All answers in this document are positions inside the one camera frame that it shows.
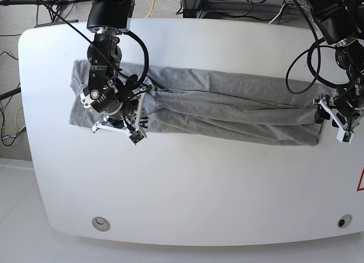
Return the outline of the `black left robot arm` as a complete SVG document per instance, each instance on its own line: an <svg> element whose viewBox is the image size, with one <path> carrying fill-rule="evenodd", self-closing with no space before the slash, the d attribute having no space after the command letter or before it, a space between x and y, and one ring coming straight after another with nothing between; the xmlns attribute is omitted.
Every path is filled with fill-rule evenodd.
<svg viewBox="0 0 364 263"><path fill-rule="evenodd" d="M352 127L363 109L363 0L292 0L314 36L304 51L313 81L334 89L336 95L324 96L324 103L340 123ZM313 67L313 53L324 47L335 50L337 65L345 70L348 82L334 84L320 76L321 57Z"/></svg>

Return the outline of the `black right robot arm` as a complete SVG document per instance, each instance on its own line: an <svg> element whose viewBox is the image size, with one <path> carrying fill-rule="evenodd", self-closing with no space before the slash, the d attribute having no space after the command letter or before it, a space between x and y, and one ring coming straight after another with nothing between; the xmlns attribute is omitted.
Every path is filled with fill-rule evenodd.
<svg viewBox="0 0 364 263"><path fill-rule="evenodd" d="M132 110L127 99L129 86L119 78L121 50L118 35L128 32L135 0L92 0L87 29L94 33L88 48L90 63L88 83L80 94L84 108L123 119Z"/></svg>

